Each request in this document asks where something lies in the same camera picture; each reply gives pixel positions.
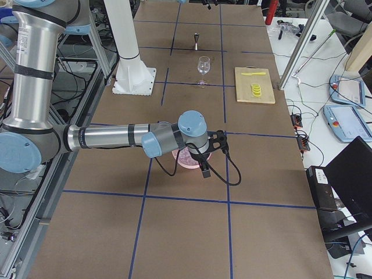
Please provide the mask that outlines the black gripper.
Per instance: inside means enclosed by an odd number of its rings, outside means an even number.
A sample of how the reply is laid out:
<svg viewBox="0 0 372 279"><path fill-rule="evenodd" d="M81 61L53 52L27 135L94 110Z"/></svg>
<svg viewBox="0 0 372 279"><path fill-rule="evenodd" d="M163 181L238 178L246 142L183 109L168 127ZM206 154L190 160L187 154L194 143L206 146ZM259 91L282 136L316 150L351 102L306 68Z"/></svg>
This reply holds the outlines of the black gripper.
<svg viewBox="0 0 372 279"><path fill-rule="evenodd" d="M201 148L195 150L194 160L198 162L201 162L202 158L208 160L210 155L217 150L221 150L226 156L228 155L227 136L223 130L217 130L215 132L208 131L208 144L208 148L204 152L201 151ZM211 176L207 163L200 163L199 167L203 178L209 178Z"/></svg>

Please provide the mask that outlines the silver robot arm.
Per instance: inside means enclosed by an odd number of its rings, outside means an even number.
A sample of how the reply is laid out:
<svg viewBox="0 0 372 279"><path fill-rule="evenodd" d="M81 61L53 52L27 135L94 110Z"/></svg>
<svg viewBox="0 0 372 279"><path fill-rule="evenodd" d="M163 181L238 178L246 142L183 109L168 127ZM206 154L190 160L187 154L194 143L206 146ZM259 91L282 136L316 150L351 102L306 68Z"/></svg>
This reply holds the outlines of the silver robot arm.
<svg viewBox="0 0 372 279"><path fill-rule="evenodd" d="M1 168L24 173L57 155L79 149L140 147L149 158L188 149L204 177L214 173L209 155L228 154L223 131L209 132L200 112L184 112L176 123L78 127L48 121L58 38L89 33L88 1L14 1L19 23L12 108L2 121Z"/></svg>

